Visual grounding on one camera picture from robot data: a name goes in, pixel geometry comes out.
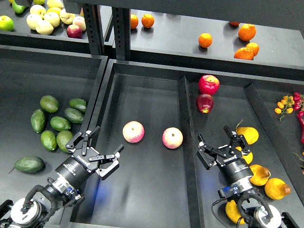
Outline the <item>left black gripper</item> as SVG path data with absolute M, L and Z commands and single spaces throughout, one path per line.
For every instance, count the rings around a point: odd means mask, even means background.
M 121 144 L 112 154 L 100 155 L 91 146 L 91 140 L 99 132 L 100 126 L 85 132 L 79 131 L 65 144 L 66 149 L 72 155 L 55 171 L 65 178 L 74 189 L 79 189 L 93 172 L 96 172 L 101 180 L 105 180 L 119 168 L 120 153 L 124 146 Z

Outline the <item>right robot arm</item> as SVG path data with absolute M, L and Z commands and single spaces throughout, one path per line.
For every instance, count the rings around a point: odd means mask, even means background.
M 298 227 L 287 212 L 279 212 L 268 204 L 251 179 L 256 176 L 245 160 L 251 150 L 244 135 L 224 126 L 229 144 L 212 147 L 206 144 L 202 135 L 198 135 L 197 156 L 206 170 L 217 166 L 226 180 L 227 186 L 218 190 L 219 200 L 216 203 L 234 202 L 233 213 L 236 215 L 236 226 L 244 221 L 249 228 L 288 228 Z

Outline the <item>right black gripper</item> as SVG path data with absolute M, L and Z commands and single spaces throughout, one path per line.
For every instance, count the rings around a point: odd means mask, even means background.
M 215 148 L 207 145 L 202 135 L 198 134 L 197 156 L 206 170 L 218 166 L 228 185 L 243 179 L 248 181 L 253 176 L 253 172 L 242 157 L 251 153 L 251 150 L 246 148 L 248 143 L 244 135 L 238 135 L 227 125 L 223 129 L 230 139 L 229 144 Z

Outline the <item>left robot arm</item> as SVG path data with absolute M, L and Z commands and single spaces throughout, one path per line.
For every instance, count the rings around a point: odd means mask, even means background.
M 113 153 L 102 155 L 91 146 L 100 128 L 78 132 L 66 145 L 72 155 L 56 168 L 58 178 L 47 186 L 36 185 L 17 202 L 6 200 L 0 206 L 2 228 L 42 228 L 61 208 L 81 204 L 85 197 L 82 185 L 93 174 L 105 180 L 119 168 L 120 145 Z

